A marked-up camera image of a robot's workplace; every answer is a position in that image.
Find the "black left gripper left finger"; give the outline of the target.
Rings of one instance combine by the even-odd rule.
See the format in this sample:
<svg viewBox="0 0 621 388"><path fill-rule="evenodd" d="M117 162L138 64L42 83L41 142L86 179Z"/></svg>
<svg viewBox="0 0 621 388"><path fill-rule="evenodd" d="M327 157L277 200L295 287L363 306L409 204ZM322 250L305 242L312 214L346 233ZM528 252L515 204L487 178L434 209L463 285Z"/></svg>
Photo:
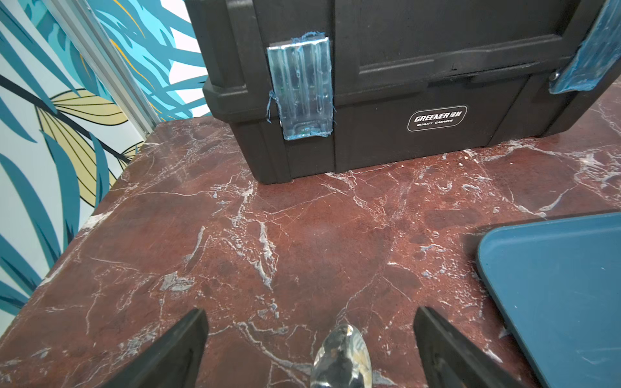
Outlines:
<svg viewBox="0 0 621 388"><path fill-rule="evenodd" d="M194 387L205 352L209 323L193 309L104 387Z"/></svg>

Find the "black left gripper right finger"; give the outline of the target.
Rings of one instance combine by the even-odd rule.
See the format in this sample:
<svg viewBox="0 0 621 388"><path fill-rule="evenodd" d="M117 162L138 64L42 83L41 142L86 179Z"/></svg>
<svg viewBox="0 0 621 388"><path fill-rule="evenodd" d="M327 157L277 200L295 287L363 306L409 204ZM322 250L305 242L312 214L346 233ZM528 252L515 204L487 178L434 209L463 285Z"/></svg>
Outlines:
<svg viewBox="0 0 621 388"><path fill-rule="evenodd" d="M433 308L417 309L413 330L429 387L522 386Z"/></svg>

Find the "cow pattern handle spoon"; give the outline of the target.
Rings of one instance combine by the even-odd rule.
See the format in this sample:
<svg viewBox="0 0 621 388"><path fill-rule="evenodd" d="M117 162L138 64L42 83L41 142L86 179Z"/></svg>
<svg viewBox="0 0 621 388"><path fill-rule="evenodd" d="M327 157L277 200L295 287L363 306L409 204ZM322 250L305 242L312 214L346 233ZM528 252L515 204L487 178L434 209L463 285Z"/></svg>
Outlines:
<svg viewBox="0 0 621 388"><path fill-rule="evenodd" d="M310 387L372 388L370 354L362 333L353 325L341 324L326 337L310 373Z"/></svg>

